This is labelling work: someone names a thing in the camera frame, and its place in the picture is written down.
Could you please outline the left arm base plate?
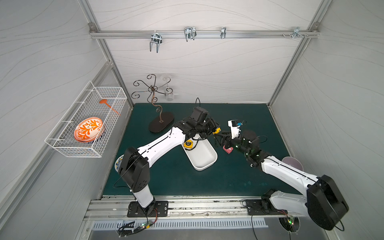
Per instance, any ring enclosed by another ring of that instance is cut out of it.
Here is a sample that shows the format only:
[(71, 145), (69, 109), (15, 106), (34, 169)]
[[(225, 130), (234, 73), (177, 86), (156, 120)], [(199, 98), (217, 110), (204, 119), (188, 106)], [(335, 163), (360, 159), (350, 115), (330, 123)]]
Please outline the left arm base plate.
[(145, 218), (145, 217), (167, 217), (168, 201), (154, 200), (147, 207), (142, 207), (138, 202), (130, 202), (127, 217), (128, 218)]

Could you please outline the white plastic storage box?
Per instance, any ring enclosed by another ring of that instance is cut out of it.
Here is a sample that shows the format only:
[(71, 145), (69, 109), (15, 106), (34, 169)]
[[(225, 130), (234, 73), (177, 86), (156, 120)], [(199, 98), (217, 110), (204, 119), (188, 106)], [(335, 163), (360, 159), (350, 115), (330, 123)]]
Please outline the white plastic storage box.
[(207, 138), (196, 134), (189, 140), (194, 142), (194, 148), (192, 150), (186, 150), (184, 146), (183, 148), (196, 171), (203, 171), (217, 161), (218, 154)]

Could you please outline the yellow deli tape measure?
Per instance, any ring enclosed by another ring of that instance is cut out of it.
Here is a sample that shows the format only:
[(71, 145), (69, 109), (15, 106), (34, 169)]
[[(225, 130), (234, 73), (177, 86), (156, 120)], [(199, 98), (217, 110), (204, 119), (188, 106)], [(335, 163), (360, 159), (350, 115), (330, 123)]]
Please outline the yellow deli tape measure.
[(213, 135), (218, 134), (218, 133), (220, 133), (220, 132), (221, 132), (221, 128), (217, 128), (217, 129), (213, 132)]

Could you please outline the small yellow tape measure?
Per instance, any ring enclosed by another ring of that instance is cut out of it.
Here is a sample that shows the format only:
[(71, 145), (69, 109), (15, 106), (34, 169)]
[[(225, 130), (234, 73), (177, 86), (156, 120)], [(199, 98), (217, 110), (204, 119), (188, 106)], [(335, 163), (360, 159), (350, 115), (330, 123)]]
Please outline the small yellow tape measure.
[(194, 142), (192, 140), (187, 140), (184, 142), (183, 146), (186, 150), (192, 150), (194, 148)]

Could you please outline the pink tape measure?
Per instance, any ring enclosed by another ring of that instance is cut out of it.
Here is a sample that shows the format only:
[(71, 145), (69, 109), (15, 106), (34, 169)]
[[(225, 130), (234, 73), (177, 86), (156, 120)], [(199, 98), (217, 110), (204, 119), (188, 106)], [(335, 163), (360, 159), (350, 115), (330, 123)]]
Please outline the pink tape measure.
[(227, 154), (231, 154), (232, 151), (234, 150), (233, 147), (226, 147), (226, 146), (223, 146), (223, 150), (227, 153)]

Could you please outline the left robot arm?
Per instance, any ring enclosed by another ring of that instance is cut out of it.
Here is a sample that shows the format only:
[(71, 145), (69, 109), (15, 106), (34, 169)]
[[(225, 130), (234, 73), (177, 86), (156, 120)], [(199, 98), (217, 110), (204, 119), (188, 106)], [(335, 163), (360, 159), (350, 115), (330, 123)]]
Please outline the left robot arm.
[(207, 138), (220, 131), (220, 125), (211, 118), (201, 121), (186, 118), (175, 123), (171, 130), (153, 142), (138, 149), (126, 149), (123, 158), (116, 161), (115, 169), (129, 186), (140, 207), (151, 212), (156, 201), (148, 184), (150, 168), (154, 163), (173, 148), (192, 140), (194, 146), (185, 150), (185, 153), (195, 170), (205, 170), (218, 158)]

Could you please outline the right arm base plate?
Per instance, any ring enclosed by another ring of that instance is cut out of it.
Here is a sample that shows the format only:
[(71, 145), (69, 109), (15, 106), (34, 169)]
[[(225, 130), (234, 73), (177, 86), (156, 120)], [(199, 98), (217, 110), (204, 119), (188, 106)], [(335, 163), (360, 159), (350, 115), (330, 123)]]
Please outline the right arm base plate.
[(250, 216), (261, 215), (283, 215), (286, 216), (288, 212), (286, 210), (276, 209), (269, 200), (262, 199), (248, 199), (242, 201), (243, 207), (247, 209), (247, 213)]

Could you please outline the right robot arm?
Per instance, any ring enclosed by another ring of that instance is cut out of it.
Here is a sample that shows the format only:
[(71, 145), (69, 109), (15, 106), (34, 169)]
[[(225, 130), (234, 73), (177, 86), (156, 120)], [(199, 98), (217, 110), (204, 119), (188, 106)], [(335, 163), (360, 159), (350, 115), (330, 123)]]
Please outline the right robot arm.
[(262, 196), (265, 212), (288, 211), (305, 215), (322, 229), (330, 231), (342, 222), (349, 211), (344, 196), (331, 177), (308, 174), (263, 151), (253, 131), (235, 136), (224, 131), (217, 136), (225, 151), (243, 153), (252, 168), (285, 182), (299, 192), (296, 195), (271, 189)]

